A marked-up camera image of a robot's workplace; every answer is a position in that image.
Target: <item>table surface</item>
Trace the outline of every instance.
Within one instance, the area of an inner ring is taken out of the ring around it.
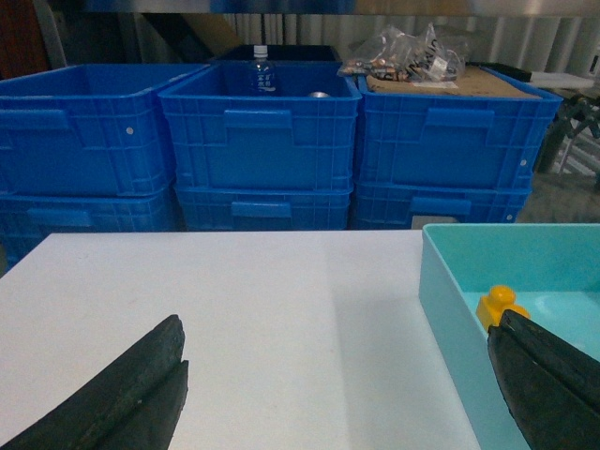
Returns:
[[[162,319],[170,449],[478,449],[418,299],[421,232],[54,234],[0,280],[0,443]]]

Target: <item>teal plastic bin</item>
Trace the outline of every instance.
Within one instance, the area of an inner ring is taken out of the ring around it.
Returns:
[[[528,450],[475,309],[505,284],[532,320],[600,360],[600,224],[427,225],[419,296],[482,450]]]

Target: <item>blue plastic crate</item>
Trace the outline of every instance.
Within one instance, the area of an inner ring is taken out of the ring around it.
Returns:
[[[357,183],[350,225],[356,230],[410,229],[413,218],[437,216],[463,223],[510,223],[529,189],[458,189]]]
[[[0,192],[140,196],[174,179],[157,92],[201,65],[88,65],[0,82]]]
[[[331,63],[275,63],[278,97],[251,97],[248,63],[222,63],[160,94],[177,184],[191,188],[352,188],[354,84]],[[329,98],[309,97],[321,91]]]
[[[270,61],[338,62],[339,54],[329,45],[269,45]],[[253,45],[240,45],[215,58],[215,61],[251,61]]]
[[[444,188],[529,188],[533,164],[561,99],[489,72],[540,98],[381,94],[359,118],[354,178]]]
[[[177,232],[181,209],[172,187],[140,198],[0,196],[0,243],[8,266],[51,233]]]
[[[530,447],[489,361],[479,297],[510,286],[533,321],[600,360],[599,280],[598,224],[425,227],[419,297],[482,450]]]
[[[344,230],[351,193],[201,187],[175,190],[191,232]]]

